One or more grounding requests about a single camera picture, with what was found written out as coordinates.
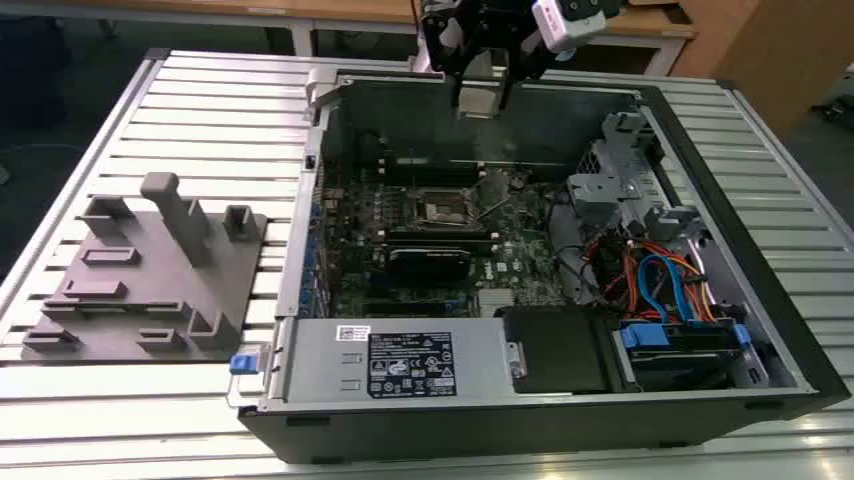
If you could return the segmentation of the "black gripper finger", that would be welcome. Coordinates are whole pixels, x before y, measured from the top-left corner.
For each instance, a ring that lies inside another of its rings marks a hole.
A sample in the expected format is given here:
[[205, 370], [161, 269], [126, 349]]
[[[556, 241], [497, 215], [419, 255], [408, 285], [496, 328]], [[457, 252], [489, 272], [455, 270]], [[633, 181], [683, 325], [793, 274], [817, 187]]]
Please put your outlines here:
[[451, 106], [459, 107], [463, 75], [473, 50], [469, 48], [473, 29], [472, 7], [425, 7], [424, 42], [429, 65], [451, 82]]
[[505, 49], [505, 70], [501, 76], [499, 107], [505, 108], [516, 83], [539, 79], [547, 70], [553, 52], [547, 48], [539, 30]]

